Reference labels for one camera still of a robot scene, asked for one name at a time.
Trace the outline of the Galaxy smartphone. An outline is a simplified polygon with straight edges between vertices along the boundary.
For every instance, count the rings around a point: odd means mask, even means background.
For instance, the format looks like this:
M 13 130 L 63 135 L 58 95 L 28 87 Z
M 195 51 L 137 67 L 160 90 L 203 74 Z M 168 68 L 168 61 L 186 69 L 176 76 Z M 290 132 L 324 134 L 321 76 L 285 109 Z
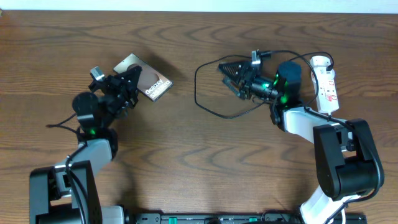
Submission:
M 173 86 L 174 83 L 172 80 L 165 77 L 134 54 L 128 55 L 125 59 L 119 62 L 113 70 L 116 73 L 122 73 L 136 66 L 140 66 L 142 68 L 137 88 L 152 102 L 156 102 Z

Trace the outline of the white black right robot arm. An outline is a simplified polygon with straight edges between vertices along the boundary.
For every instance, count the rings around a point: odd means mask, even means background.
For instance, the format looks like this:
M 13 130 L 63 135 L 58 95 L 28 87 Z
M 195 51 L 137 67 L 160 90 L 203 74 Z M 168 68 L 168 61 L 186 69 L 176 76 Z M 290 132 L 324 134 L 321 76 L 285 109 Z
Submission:
M 299 64 L 281 63 L 273 80 L 262 77 L 260 62 L 221 63 L 218 69 L 238 97 L 256 96 L 269 103 L 271 120 L 279 129 L 313 143 L 318 187 L 301 204 L 298 221 L 332 223 L 348 204 L 378 193 L 384 171 L 368 123 L 332 118 L 304 106 Z

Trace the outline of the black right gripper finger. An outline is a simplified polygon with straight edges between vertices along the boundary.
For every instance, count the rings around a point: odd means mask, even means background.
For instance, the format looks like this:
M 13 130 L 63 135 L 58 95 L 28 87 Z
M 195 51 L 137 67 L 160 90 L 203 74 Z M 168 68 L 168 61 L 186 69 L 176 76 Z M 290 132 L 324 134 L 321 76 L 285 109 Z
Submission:
M 249 65 L 248 61 L 220 63 L 218 70 L 227 76 L 238 77 L 244 73 L 244 69 Z
M 238 98 L 245 100 L 246 97 L 240 92 L 239 88 L 234 84 L 234 82 L 228 78 L 224 77 L 222 79 L 223 84 L 225 84 Z

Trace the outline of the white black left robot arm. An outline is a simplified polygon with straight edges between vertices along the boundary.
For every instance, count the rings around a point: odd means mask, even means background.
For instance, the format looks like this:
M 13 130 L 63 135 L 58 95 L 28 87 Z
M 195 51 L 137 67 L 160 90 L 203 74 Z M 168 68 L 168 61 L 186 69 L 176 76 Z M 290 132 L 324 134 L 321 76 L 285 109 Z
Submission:
M 29 176 L 30 223 L 133 223 L 122 205 L 102 206 L 95 175 L 116 156 L 118 135 L 110 126 L 134 108 L 142 67 L 106 76 L 91 69 L 89 90 L 74 97 L 72 132 L 77 149 L 53 166 L 33 170 Z

